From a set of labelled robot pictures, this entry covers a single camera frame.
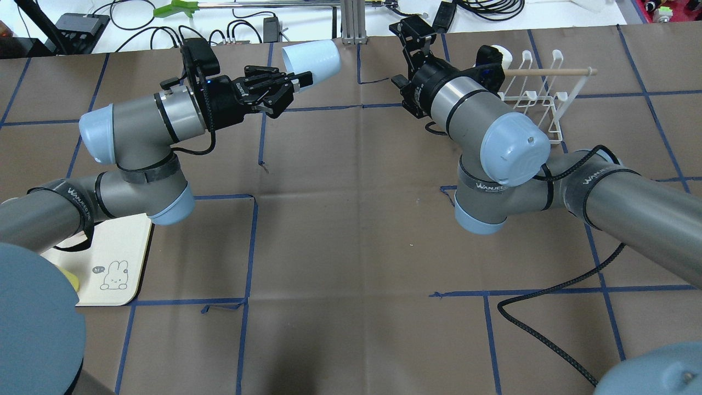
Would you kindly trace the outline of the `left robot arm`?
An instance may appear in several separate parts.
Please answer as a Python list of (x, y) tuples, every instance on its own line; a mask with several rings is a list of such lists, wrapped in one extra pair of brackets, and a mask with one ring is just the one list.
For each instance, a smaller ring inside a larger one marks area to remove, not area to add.
[(246, 66), (243, 77), (219, 75), (218, 66), (189, 65), (180, 78), (161, 82), (150, 97), (84, 114), (81, 138), (93, 159), (115, 170), (60, 178), (2, 204), (2, 393), (108, 393), (81, 372), (86, 342), (77, 293), (42, 253), (77, 234), (86, 250), (99, 223), (144, 213), (170, 225), (193, 212), (177, 143), (243, 121), (248, 114), (277, 118), (293, 95), (313, 84), (311, 72), (285, 73)]

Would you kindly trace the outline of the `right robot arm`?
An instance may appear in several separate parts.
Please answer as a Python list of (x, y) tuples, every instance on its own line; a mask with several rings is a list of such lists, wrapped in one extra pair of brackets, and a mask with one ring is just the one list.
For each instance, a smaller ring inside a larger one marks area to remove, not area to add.
[(586, 280), (626, 247), (700, 288), (700, 198), (642, 177), (604, 145), (551, 156), (547, 135), (499, 97), (506, 72), (498, 48), (480, 47), (474, 67), (459, 70), (432, 53), (437, 33), (420, 16), (405, 17), (389, 30), (408, 66), (408, 75), (392, 78), (403, 107), (418, 119), (430, 117), (462, 150), (454, 197), (461, 227), (489, 235), (511, 215), (563, 207), (620, 242), (589, 272), (502, 300), (500, 315), (568, 362), (596, 394), (699, 394), (700, 342), (629, 358), (597, 379), (506, 307)]

